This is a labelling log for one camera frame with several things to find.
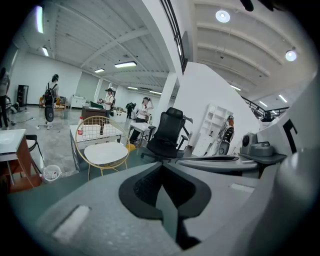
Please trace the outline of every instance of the chair backrest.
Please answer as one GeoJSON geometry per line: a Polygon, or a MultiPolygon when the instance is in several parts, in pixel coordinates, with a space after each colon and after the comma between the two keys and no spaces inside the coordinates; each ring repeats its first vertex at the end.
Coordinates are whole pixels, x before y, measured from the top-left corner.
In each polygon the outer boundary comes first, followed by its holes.
{"type": "Polygon", "coordinates": [[[176,108],[169,107],[166,112],[161,113],[159,127],[154,134],[155,139],[168,139],[172,143],[177,143],[181,129],[186,120],[184,113],[176,108]]]}

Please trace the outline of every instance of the rectangular ceiling light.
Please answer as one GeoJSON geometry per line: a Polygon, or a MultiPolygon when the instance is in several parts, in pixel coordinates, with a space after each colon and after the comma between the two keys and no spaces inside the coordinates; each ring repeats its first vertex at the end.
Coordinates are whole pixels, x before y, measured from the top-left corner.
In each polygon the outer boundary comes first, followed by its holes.
{"type": "Polygon", "coordinates": [[[181,54],[180,45],[178,45],[178,50],[179,50],[179,54],[180,54],[180,56],[181,56],[182,54],[181,54]]]}
{"type": "Polygon", "coordinates": [[[36,13],[35,13],[35,18],[36,18],[36,27],[38,29],[38,32],[43,34],[44,33],[44,27],[42,24],[43,18],[42,18],[42,12],[43,9],[41,6],[36,7],[36,13]]]}
{"type": "Polygon", "coordinates": [[[137,63],[135,61],[129,61],[129,62],[115,64],[114,66],[116,68],[125,68],[125,67],[134,67],[136,65],[137,65],[137,63]]]}
{"type": "Polygon", "coordinates": [[[281,100],[283,100],[285,103],[287,103],[288,101],[280,94],[279,97],[281,98],[281,100]]]}
{"type": "Polygon", "coordinates": [[[162,94],[161,92],[156,92],[156,91],[153,91],[153,90],[150,90],[149,92],[152,93],[152,94],[159,94],[159,95],[162,94]]]}
{"type": "Polygon", "coordinates": [[[266,104],[264,104],[262,101],[259,101],[262,105],[264,105],[265,107],[268,107],[266,104]]]}
{"type": "Polygon", "coordinates": [[[98,69],[98,70],[96,70],[96,71],[94,71],[95,73],[99,73],[99,72],[103,72],[103,71],[105,71],[103,68],[100,68],[100,69],[98,69]]]}
{"type": "Polygon", "coordinates": [[[42,47],[42,50],[43,50],[44,55],[48,57],[49,54],[48,54],[47,48],[46,47],[42,47]]]}
{"type": "Polygon", "coordinates": [[[238,87],[235,87],[235,86],[233,86],[233,85],[231,85],[231,84],[230,84],[230,86],[231,86],[232,88],[238,90],[238,91],[241,91],[241,89],[239,89],[238,87]]]}

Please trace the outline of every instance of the shelf unit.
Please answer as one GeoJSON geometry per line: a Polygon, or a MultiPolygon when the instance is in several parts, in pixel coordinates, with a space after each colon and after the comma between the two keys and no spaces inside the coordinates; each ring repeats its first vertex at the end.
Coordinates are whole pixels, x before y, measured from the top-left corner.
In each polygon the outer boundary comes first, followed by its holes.
{"type": "Polygon", "coordinates": [[[214,143],[228,116],[233,113],[221,106],[209,104],[205,113],[200,132],[195,138],[196,144],[192,154],[202,157],[208,148],[214,143]]]}

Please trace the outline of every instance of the bottle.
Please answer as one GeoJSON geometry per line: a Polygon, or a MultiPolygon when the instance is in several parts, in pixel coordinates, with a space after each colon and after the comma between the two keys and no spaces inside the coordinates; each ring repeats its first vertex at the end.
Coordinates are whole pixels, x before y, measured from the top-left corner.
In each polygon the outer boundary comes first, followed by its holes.
{"type": "MultiPolygon", "coordinates": [[[[82,116],[80,116],[79,122],[78,122],[78,126],[83,122],[84,118],[82,116]]],[[[78,135],[82,135],[82,125],[79,127],[78,129],[78,135]]]]}

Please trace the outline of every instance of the office chair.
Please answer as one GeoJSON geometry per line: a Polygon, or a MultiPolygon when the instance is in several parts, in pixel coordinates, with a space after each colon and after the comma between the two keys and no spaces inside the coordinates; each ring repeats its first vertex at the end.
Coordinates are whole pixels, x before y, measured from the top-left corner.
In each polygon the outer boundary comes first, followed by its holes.
{"type": "Polygon", "coordinates": [[[187,135],[189,134],[185,128],[185,122],[186,119],[184,118],[184,113],[181,110],[169,107],[166,112],[162,112],[159,127],[151,140],[151,134],[155,127],[152,125],[149,127],[150,134],[146,147],[154,154],[142,153],[141,158],[148,156],[154,158],[156,161],[177,158],[178,150],[184,141],[189,140],[185,135],[182,135],[182,140],[179,146],[177,144],[182,128],[187,135]]]}

